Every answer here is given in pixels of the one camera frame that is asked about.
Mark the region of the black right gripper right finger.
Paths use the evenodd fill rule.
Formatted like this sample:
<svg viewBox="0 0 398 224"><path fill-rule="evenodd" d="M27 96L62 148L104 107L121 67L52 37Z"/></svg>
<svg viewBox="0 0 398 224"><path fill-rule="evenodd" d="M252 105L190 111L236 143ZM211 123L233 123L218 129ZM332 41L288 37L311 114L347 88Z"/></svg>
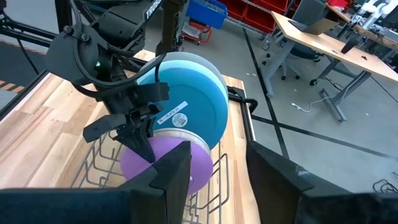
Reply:
<svg viewBox="0 0 398 224"><path fill-rule="evenodd" d="M256 141L246 162L261 223L397 223L397 194L351 193Z"/></svg>

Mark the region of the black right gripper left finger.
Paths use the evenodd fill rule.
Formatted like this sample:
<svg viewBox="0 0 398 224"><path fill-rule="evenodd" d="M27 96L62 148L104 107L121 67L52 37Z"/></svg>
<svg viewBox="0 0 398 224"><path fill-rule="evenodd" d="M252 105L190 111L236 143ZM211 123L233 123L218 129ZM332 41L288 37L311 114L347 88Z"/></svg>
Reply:
<svg viewBox="0 0 398 224"><path fill-rule="evenodd" d="M190 142L114 188L1 190L1 223L181 223L190 181Z"/></svg>

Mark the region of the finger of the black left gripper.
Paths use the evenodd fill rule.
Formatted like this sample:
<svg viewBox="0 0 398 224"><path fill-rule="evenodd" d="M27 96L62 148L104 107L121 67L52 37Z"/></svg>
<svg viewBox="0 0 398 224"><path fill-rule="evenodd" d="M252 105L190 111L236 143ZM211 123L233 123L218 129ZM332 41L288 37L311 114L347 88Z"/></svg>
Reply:
<svg viewBox="0 0 398 224"><path fill-rule="evenodd" d="M156 115L162 110L162 105L155 103L143 105L137 111L138 120L134 130L134 137L136 140L134 143L134 151L149 163L155 161L155 155L149 138L154 135L153 126Z"/></svg>
<svg viewBox="0 0 398 224"><path fill-rule="evenodd" d="M99 139L103 134L116 131L116 135L112 139L134 151L134 143L136 142L134 130L137 117L136 115L121 113L104 115L83 128L83 138L86 142L92 142Z"/></svg>

